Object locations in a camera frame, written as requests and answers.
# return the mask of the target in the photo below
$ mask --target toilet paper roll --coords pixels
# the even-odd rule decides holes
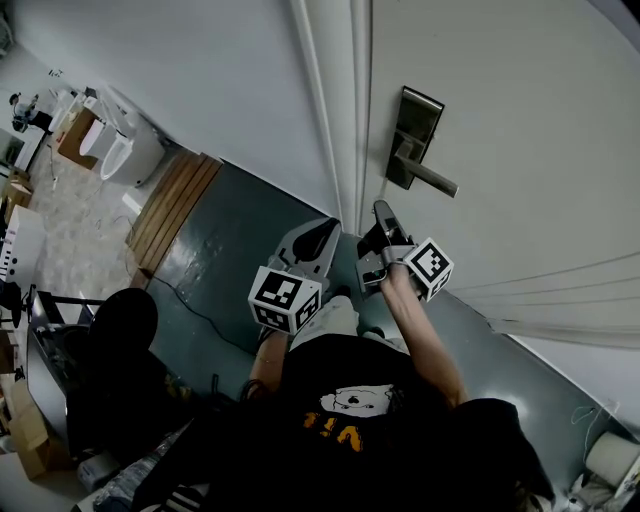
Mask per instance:
[[[605,432],[587,457],[587,468],[617,488],[640,456],[640,445]]]

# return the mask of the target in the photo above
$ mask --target door handle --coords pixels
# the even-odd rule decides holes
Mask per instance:
[[[398,121],[387,163],[386,177],[409,190],[414,178],[455,197],[458,185],[420,164],[433,138],[444,105],[413,89],[403,87]]]
[[[405,174],[409,173],[413,177],[437,188],[440,192],[444,192],[449,197],[456,197],[459,188],[458,185],[444,176],[440,176],[437,172],[432,171],[428,167],[411,160],[408,156],[405,156],[410,154],[411,147],[411,143],[407,141],[400,144],[398,151],[396,151],[396,154],[393,155],[392,158],[393,160],[396,160],[395,165],[400,166]]]

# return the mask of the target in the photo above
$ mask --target cable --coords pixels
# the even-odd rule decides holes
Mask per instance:
[[[182,305],[187,308],[191,313],[193,313],[194,315],[202,318],[203,320],[206,320],[207,322],[209,322],[209,325],[211,325],[212,329],[216,332],[216,334],[218,336],[220,336],[220,338],[222,338],[224,341],[226,341],[227,343],[231,343],[232,345],[235,345],[235,343],[233,343],[233,341],[229,340],[226,336],[224,336],[221,332],[220,329],[218,329],[218,327],[216,326],[215,322],[209,318],[206,315],[203,315],[202,313],[198,313],[195,309],[193,309],[191,306],[189,306],[189,304],[187,303],[186,300],[184,300],[180,293],[178,293],[178,290],[176,290],[172,285],[170,285],[169,283],[167,283],[164,279],[160,279],[157,276],[153,276],[152,279],[155,279],[156,281],[160,281],[162,284],[164,284],[165,286],[168,286],[171,291],[175,294],[176,297],[178,297],[178,300],[180,302],[182,302]]]
[[[607,409],[607,407],[611,405],[616,406],[613,412]],[[609,416],[611,417],[618,412],[619,407],[620,407],[620,402],[614,402],[614,401],[609,401],[606,405],[601,405],[600,409],[598,410],[598,414],[596,414],[593,420],[591,420],[591,423],[589,423],[589,427],[587,427],[587,433],[584,436],[584,453],[582,454],[582,462],[584,462],[585,464],[587,462],[587,451],[589,449],[589,434],[591,434],[591,428],[593,427],[593,425],[595,425],[596,421],[598,421],[598,418],[602,414],[602,411],[607,411],[609,413]],[[582,416],[580,416],[578,419],[574,419],[576,412],[578,412],[580,409],[589,409],[589,411],[583,414]],[[577,423],[580,423],[587,416],[590,416],[591,414],[593,414],[593,411],[595,410],[596,410],[595,407],[592,407],[590,405],[581,405],[580,407],[576,407],[573,411],[573,414],[571,415],[571,424],[576,425]]]

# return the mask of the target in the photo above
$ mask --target gray floor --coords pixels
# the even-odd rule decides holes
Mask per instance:
[[[188,312],[168,287],[152,281],[149,291],[160,310],[153,352],[196,391],[207,393],[211,375],[217,373],[220,390],[236,396],[257,349],[258,328],[246,301],[256,269],[266,264],[286,231],[316,217],[307,206],[225,165],[183,226],[158,276],[177,287],[192,308],[213,318],[230,342]],[[378,325],[388,337],[399,336],[382,297],[359,298],[356,243],[353,237],[341,239],[332,287],[351,286],[361,326]],[[561,494],[582,469],[585,435],[594,417],[573,425],[572,413],[598,405],[520,345],[493,333],[481,316],[448,293],[441,292],[426,309],[470,395],[517,406],[522,428]],[[591,429],[589,444],[605,428],[623,432],[605,416]]]

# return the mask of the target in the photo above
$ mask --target wooden board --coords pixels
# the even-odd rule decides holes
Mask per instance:
[[[204,164],[206,159],[206,155],[198,155],[197,157],[190,156],[182,169],[176,169],[176,171],[174,171],[174,174],[177,174],[177,176],[175,179],[169,180],[171,183],[166,193],[158,196],[156,202],[159,204],[151,215],[147,226],[141,231],[138,243],[133,249],[137,262],[141,262],[144,259],[145,254],[153,243],[153,239],[161,229],[167,215],[178,201],[180,194],[193,179],[193,176],[200,166]]]
[[[163,219],[162,225],[160,226],[155,236],[153,237],[153,240],[149,245],[147,252],[145,253],[144,257],[140,260],[141,268],[149,270],[148,265],[153,259],[153,256],[158,250],[158,247],[160,247],[160,244],[162,243],[162,239],[164,238],[164,235],[169,230],[171,223],[174,220],[176,220],[176,218],[178,217],[178,212],[180,211],[182,206],[185,204],[185,202],[191,195],[191,192],[193,192],[193,190],[198,185],[200,180],[204,178],[204,176],[207,174],[207,172],[209,171],[209,168],[213,166],[215,163],[216,163],[216,160],[214,160],[211,157],[207,157],[205,161],[202,163],[202,165],[198,168],[196,173],[193,175],[191,180],[182,189],[182,191],[180,192],[180,195],[177,198],[177,201],[175,202],[171,210],[169,210],[169,212]]]
[[[135,251],[135,248],[140,242],[142,233],[145,231],[147,225],[153,217],[153,214],[160,206],[164,194],[166,194],[167,189],[177,178],[179,169],[181,169],[186,164],[187,159],[192,154],[193,153],[186,149],[180,151],[171,162],[170,168],[167,170],[167,172],[164,173],[164,176],[162,177],[158,185],[156,185],[156,188],[151,193],[151,196],[147,200],[144,208],[142,209],[142,212],[140,213],[140,215],[138,215],[138,218],[136,219],[136,222],[131,229],[131,235],[129,236],[129,247],[131,247],[132,250]]]
[[[195,179],[193,180],[194,186],[191,188],[188,194],[185,194],[184,201],[182,201],[182,204],[178,209],[175,217],[167,226],[167,229],[165,230],[164,235],[155,252],[153,253],[153,255],[150,255],[148,259],[145,258],[146,264],[143,264],[142,268],[145,268],[150,272],[155,272],[157,270],[158,266],[162,262],[162,259],[164,258],[165,253],[171,246],[173,239],[182,227],[182,224],[189,216],[189,213],[191,213],[191,210],[200,199],[200,196],[202,196],[211,181],[213,181],[213,179],[216,177],[221,167],[222,162],[214,160],[212,162],[212,165],[207,168],[206,172],[203,173],[197,183]]]

